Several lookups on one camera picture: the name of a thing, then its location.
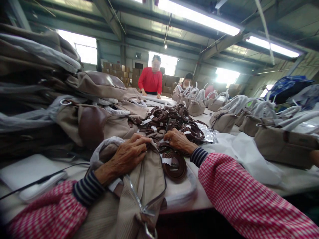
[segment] dark hair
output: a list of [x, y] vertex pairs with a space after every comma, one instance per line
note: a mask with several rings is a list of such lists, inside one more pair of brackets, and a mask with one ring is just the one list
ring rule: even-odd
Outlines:
[[160, 59], [160, 56], [154, 55], [154, 56], [153, 56], [153, 60], [154, 60], [155, 58], [156, 58], [159, 62], [162, 62], [161, 59]]
[[193, 79], [193, 75], [191, 73], [186, 74], [185, 79]]

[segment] ceiling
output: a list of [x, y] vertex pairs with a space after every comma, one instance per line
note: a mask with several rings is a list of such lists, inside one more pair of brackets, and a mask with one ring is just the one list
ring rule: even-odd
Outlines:
[[[93, 2], [110, 3], [116, 11], [111, 24], [105, 20], [105, 12], [100, 11]], [[257, 7], [254, 0], [228, 0], [217, 10], [218, 1], [186, 1], [209, 15], [217, 15], [238, 24], [243, 33], [251, 32], [263, 35]], [[112, 32], [114, 26], [120, 31], [118, 19], [125, 29], [125, 38], [144, 42], [163, 44], [167, 37], [169, 48], [200, 55], [207, 53], [210, 59], [245, 66], [248, 69], [269, 69], [272, 60], [268, 50], [248, 44], [242, 38], [225, 36], [212, 28], [172, 15], [155, 6], [153, 0], [141, 4], [133, 0], [20, 0], [21, 6], [31, 25], [41, 22], [41, 16], [54, 20], [63, 20], [77, 25]], [[271, 39], [280, 44], [298, 49], [310, 55], [307, 64], [319, 61], [319, 4], [311, 0], [261, 0]], [[277, 66], [292, 59], [275, 53]]]

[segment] pink checkered sleeve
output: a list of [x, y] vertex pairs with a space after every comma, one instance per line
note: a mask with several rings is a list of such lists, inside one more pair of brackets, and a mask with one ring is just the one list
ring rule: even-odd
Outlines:
[[245, 238], [319, 238], [308, 217], [228, 155], [209, 154], [198, 178], [215, 209]]
[[9, 225], [13, 238], [71, 238], [87, 216], [72, 194], [76, 181], [65, 181], [43, 194]]

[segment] ceiling light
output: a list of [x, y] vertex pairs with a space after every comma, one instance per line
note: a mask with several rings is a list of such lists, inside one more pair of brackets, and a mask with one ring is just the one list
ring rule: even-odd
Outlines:
[[205, 14], [196, 12], [169, 0], [159, 0], [158, 7], [161, 10], [173, 13], [180, 17], [187, 18], [189, 20], [211, 27], [232, 36], [237, 35], [240, 32], [240, 29], [237, 27], [221, 22]]
[[[250, 36], [249, 38], [246, 39], [246, 42], [260, 46], [260, 47], [265, 48], [265, 49], [269, 49], [268, 41], [260, 39], [258, 37]], [[282, 55], [285, 55], [285, 56], [288, 56], [291, 58], [296, 58], [296, 57], [300, 56], [300, 53], [292, 51], [292, 50], [288, 50], [287, 48], [278, 46], [274, 43], [271, 43], [271, 49], [274, 52], [280, 53]]]

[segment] window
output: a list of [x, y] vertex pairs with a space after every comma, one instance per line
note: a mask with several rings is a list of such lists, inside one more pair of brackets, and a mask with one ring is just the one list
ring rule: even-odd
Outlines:
[[271, 90], [272, 87], [273, 85], [267, 85], [264, 91], [261, 93], [260, 97], [265, 97], [265, 95], [268, 93], [268, 91]]
[[176, 70], [176, 65], [178, 59], [176, 57], [168, 56], [168, 55], [163, 55], [155, 52], [149, 52], [149, 63], [148, 67], [152, 66], [152, 60], [154, 55], [159, 55], [162, 61], [162, 64], [160, 65], [161, 67], [165, 68], [165, 74], [174, 76], [175, 75], [175, 70]]
[[227, 83], [227, 88], [230, 84], [234, 84], [240, 73], [236, 71], [231, 71], [223, 68], [217, 68], [216, 70], [217, 78], [216, 82]]
[[67, 40], [79, 53], [83, 63], [97, 64], [96, 39], [65, 30], [57, 31], [61, 37]]

